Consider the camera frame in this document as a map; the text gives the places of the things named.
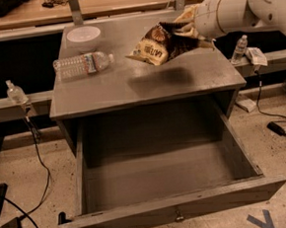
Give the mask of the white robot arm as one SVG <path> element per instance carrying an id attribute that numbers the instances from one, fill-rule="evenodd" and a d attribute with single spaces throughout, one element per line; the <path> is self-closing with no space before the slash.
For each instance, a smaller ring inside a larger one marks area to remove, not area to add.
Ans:
<path id="1" fill-rule="evenodd" d="M 188 38 L 212 40 L 240 31 L 280 31 L 286 37 L 286 0 L 203 0 L 176 23 L 176 35 Z"/>

